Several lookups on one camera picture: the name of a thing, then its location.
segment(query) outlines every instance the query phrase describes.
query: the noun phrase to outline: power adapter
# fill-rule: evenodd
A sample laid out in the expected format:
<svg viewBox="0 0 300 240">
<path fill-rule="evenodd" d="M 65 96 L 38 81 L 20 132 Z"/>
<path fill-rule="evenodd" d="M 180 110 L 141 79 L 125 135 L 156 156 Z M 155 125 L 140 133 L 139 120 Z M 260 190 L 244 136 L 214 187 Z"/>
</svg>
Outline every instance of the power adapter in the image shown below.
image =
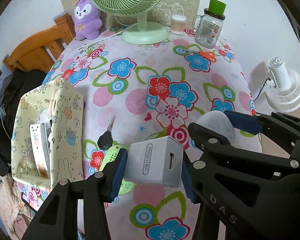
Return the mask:
<svg viewBox="0 0 300 240">
<path fill-rule="evenodd" d="M 179 187 L 183 146 L 171 136 L 133 143 L 124 180 L 140 184 Z"/>
</svg>

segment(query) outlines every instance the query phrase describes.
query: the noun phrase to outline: glass jar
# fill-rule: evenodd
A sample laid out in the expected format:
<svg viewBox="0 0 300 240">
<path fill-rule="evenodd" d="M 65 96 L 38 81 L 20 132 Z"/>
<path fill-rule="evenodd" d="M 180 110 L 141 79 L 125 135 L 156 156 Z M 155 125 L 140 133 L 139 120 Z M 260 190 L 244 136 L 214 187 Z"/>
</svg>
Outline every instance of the glass jar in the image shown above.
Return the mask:
<svg viewBox="0 0 300 240">
<path fill-rule="evenodd" d="M 199 27 L 194 28 L 197 18 L 200 17 Z M 196 15 L 192 22 L 192 29 L 196 33 L 195 42 L 199 45 L 212 49 L 217 43 L 223 21 L 226 17 L 224 15 L 217 15 L 210 12 L 207 8 L 204 9 L 204 15 Z"/>
</svg>

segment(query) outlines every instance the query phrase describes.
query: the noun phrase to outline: black cord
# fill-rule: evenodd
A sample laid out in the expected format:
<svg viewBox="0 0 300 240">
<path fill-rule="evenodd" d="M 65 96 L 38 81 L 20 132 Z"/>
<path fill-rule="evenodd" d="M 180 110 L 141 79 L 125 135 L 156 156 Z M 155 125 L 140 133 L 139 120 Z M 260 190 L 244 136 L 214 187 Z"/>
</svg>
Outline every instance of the black cord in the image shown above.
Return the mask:
<svg viewBox="0 0 300 240">
<path fill-rule="evenodd" d="M 263 84 L 263 86 L 262 86 L 262 88 L 261 88 L 261 90 L 260 90 L 259 94 L 257 95 L 256 99 L 255 99 L 255 100 L 253 100 L 253 102 L 254 102 L 254 101 L 256 101 L 256 100 L 257 100 L 257 98 L 260 96 L 260 94 L 261 94 L 261 91 L 262 91 L 262 90 L 263 90 L 263 88 L 265 87 L 265 85 L 266 85 L 267 81 L 271 81 L 271 79 L 270 79 L 270 78 L 267 78 L 267 79 L 266 79 L 266 81 L 264 82 L 264 84 Z"/>
</svg>

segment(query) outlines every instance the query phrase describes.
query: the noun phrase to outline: purple plush toy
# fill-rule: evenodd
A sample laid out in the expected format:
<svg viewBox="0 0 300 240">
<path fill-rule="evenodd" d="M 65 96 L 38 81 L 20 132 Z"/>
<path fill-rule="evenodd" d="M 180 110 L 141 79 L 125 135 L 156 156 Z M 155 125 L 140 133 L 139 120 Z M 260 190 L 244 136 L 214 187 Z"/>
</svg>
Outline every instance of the purple plush toy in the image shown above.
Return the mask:
<svg viewBox="0 0 300 240">
<path fill-rule="evenodd" d="M 101 26 L 100 10 L 91 0 L 79 0 L 74 10 L 74 29 L 77 40 L 97 38 Z"/>
</svg>

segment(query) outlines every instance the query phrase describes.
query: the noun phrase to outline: usb port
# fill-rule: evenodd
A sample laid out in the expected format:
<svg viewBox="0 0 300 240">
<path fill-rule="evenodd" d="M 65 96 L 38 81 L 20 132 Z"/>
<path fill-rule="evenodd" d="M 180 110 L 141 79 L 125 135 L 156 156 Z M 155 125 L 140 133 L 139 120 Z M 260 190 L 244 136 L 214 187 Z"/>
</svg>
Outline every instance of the usb port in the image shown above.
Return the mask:
<svg viewBox="0 0 300 240">
<path fill-rule="evenodd" d="M 174 168 L 174 154 L 170 153 L 170 159 L 169 159 L 169 169 L 173 170 Z"/>
</svg>

